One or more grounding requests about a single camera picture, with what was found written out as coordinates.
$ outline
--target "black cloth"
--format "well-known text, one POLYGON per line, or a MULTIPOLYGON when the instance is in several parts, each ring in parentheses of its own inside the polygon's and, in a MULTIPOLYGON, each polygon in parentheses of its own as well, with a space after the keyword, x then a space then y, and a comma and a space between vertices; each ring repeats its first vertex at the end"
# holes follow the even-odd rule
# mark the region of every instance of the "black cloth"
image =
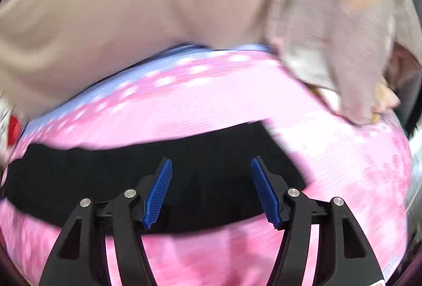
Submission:
POLYGON ((78 202, 114 199, 172 160, 173 177, 151 233, 184 233, 215 228, 261 214, 250 177, 260 155, 268 169, 290 187, 305 182, 261 122, 196 136, 111 150, 57 150, 29 145, 8 169, 5 195, 19 210, 63 226, 78 202))

